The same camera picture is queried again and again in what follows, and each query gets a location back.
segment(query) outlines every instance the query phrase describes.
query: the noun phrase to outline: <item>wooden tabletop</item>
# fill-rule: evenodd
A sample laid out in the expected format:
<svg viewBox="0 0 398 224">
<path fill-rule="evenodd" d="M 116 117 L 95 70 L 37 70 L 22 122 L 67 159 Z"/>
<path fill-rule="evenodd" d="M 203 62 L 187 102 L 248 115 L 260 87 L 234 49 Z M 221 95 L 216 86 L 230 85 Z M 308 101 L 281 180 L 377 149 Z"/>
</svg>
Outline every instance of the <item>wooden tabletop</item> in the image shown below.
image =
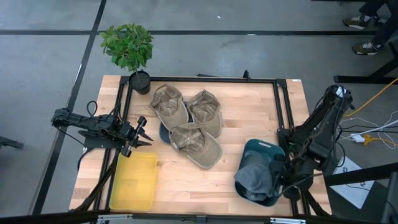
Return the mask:
<svg viewBox="0 0 398 224">
<path fill-rule="evenodd" d="M 120 76 L 105 75 L 98 95 L 97 114 L 109 113 L 114 107 Z M 276 130 L 278 119 L 275 108 L 274 91 L 266 83 L 207 83 L 207 82 L 167 82 L 178 88 L 184 101 L 188 101 L 205 89 L 216 95 L 221 103 L 223 129 L 217 138 L 223 148 L 223 155 L 210 170 L 199 168 L 191 160 L 178 155 L 159 138 L 160 121 L 148 107 L 151 96 L 157 87 L 165 82 L 152 82 L 147 95 L 132 94 L 128 120 L 133 126 L 139 116 L 144 115 L 148 122 L 146 133 L 154 140 L 152 146 L 139 147 L 136 151 L 156 152 L 158 157 L 158 177 L 155 202 L 151 213 L 195 213 L 208 215 L 248 215 L 248 216 L 291 216 L 292 210 L 287 198 L 281 197 L 272 207 L 263 207 L 241 198 L 234 188 L 234 174 L 245 143 L 250 139 L 277 144 Z M 300 80 L 287 80 L 290 105 L 295 125 L 308 118 L 307 103 Z M 126 97 L 124 90 L 122 103 Z M 280 90 L 285 126 L 287 115 Z M 100 176 L 104 149 L 95 149 L 81 162 L 70 208 L 79 206 L 93 190 Z M 104 207 L 107 193 L 104 188 L 100 208 Z M 315 177 L 310 192 L 327 212 L 331 212 L 325 183 L 322 176 Z"/>
</svg>

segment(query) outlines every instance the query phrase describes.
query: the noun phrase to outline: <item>yellow tray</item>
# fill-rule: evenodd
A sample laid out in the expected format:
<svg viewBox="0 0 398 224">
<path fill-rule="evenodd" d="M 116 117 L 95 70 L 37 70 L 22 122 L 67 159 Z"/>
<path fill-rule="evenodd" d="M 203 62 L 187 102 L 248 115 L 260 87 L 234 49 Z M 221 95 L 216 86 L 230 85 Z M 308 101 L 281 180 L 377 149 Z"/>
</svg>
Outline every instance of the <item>yellow tray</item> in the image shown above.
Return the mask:
<svg viewBox="0 0 398 224">
<path fill-rule="evenodd" d="M 157 157 L 153 152 L 119 155 L 109 207 L 113 210 L 148 211 L 155 197 Z"/>
</svg>

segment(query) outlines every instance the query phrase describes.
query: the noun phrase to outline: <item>concrete floor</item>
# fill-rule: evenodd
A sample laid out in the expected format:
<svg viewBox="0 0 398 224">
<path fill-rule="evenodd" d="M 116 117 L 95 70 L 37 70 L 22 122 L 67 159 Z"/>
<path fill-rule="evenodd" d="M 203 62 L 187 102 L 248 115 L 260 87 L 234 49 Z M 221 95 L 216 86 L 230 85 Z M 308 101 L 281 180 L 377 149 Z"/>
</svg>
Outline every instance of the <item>concrete floor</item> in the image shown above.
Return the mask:
<svg viewBox="0 0 398 224">
<path fill-rule="evenodd" d="M 1 1 L 0 29 L 91 30 L 100 2 Z M 357 2 L 339 5 L 310 0 L 108 0 L 99 29 L 135 22 L 150 30 L 350 30 L 342 26 L 341 19 L 357 14 L 360 6 Z M 388 16 L 385 8 L 380 15 Z M 368 75 L 392 58 L 388 48 L 369 57 L 352 53 L 353 44 L 368 38 L 156 35 L 154 56 L 146 71 L 157 76 L 241 77 L 249 70 L 252 77 L 299 78 L 312 111 L 325 88 L 334 84 L 334 75 Z M 56 108 L 66 105 L 87 40 L 87 35 L 0 35 L 0 136 L 25 143 L 22 151 L 0 150 L 0 217 L 29 212 L 55 136 L 50 118 Z M 103 75 L 128 75 L 103 55 L 100 43 L 97 36 L 73 110 L 76 113 L 86 114 L 85 106 L 96 99 Z M 358 107 L 383 86 L 345 87 L 353 92 Z M 398 110 L 397 94 L 398 89 L 390 87 L 356 116 L 384 124 Z M 344 124 L 366 125 L 359 120 Z M 80 138 L 76 129 L 68 133 Z M 361 167 L 395 162 L 398 156 L 397 150 L 381 142 L 366 147 L 341 143 L 347 156 Z M 80 155 L 81 146 L 66 137 L 44 213 L 67 211 Z"/>
</svg>

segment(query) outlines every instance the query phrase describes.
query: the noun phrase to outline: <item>person's foot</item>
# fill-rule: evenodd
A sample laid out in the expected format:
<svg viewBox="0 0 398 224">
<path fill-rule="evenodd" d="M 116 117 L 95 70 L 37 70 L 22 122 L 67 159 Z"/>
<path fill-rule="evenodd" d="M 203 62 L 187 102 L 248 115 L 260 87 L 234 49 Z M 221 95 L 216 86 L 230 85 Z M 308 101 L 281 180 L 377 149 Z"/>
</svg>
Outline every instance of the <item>person's foot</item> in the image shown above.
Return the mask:
<svg viewBox="0 0 398 224">
<path fill-rule="evenodd" d="M 365 29 L 368 24 L 370 23 L 370 19 L 365 22 L 364 20 L 365 15 L 362 16 L 354 16 L 352 18 L 343 19 L 343 24 L 348 27 L 352 27 L 355 29 L 363 30 Z"/>
<path fill-rule="evenodd" d="M 353 46 L 353 51 L 359 55 L 375 55 L 382 45 L 375 45 L 371 40 Z"/>
</svg>

